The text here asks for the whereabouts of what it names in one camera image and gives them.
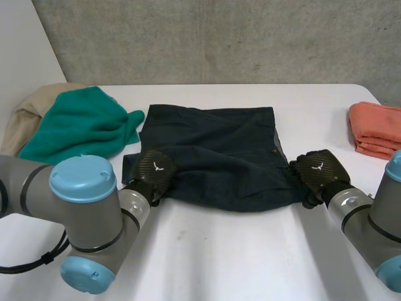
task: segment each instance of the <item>beige cloth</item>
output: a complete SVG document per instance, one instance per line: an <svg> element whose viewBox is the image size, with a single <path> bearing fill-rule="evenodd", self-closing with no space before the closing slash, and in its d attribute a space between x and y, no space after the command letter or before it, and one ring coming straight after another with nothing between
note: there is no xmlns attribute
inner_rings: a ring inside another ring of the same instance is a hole
<svg viewBox="0 0 401 301"><path fill-rule="evenodd" d="M39 128L57 96L65 91L86 88L80 83L55 83L43 86L28 96L13 112L4 133L1 153L17 156Z"/></svg>

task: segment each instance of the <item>black cable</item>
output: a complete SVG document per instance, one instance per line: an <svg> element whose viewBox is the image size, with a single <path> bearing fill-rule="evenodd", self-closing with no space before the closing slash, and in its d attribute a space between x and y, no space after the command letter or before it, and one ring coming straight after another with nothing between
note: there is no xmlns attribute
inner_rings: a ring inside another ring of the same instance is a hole
<svg viewBox="0 0 401 301"><path fill-rule="evenodd" d="M34 268L38 268L41 265L48 265L51 263L58 255L60 255L62 252L64 252L68 246L70 245L70 242L68 241L67 238L67 233L63 232L63 235L61 235L60 241L57 243L57 245L50 251L45 253L40 259L31 262L31 263L25 263L24 265L16 265L14 267L0 267L0 273L1 274L20 274L20 273L25 273L28 271L33 270Z"/></svg>

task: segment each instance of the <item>black robotic finger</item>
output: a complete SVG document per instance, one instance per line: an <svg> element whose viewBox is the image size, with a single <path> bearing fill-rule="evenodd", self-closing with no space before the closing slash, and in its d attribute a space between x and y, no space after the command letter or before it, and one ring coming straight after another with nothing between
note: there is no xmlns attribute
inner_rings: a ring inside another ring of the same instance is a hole
<svg viewBox="0 0 401 301"><path fill-rule="evenodd" d="M308 152L289 164L310 191L310 196L303 202L304 207L308 209L323 204L321 192L330 183L336 181L350 183L350 177L345 168L327 149Z"/></svg>
<svg viewBox="0 0 401 301"><path fill-rule="evenodd" d="M172 176L177 166L160 151L150 149L142 152L131 171L132 180L128 188L134 188L142 193L151 206L159 205L160 198L170 187Z"/></svg>

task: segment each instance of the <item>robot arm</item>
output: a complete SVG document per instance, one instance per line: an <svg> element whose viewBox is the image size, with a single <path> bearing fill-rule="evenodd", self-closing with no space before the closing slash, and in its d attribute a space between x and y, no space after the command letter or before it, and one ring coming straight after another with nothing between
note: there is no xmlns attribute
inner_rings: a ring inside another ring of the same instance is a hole
<svg viewBox="0 0 401 301"><path fill-rule="evenodd" d="M153 173L154 162L165 167L162 172ZM0 156L0 218L19 213L63 224L72 246L61 267L63 280L79 291L102 293L175 172L171 160L154 150L138 164L135 180L117 191L112 166L101 157L48 166Z"/></svg>
<svg viewBox="0 0 401 301"><path fill-rule="evenodd" d="M376 276L401 293L401 150L387 164L374 200L350 184L348 173L328 150L300 156L291 167L310 192L304 207L325 203Z"/></svg>

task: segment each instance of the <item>white wall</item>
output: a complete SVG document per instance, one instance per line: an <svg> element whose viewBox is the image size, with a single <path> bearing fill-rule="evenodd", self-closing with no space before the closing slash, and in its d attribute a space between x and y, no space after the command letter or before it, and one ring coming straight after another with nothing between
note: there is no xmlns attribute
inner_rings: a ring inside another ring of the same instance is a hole
<svg viewBox="0 0 401 301"><path fill-rule="evenodd" d="M10 113L42 85L65 77L30 0L0 0L0 142Z"/></svg>

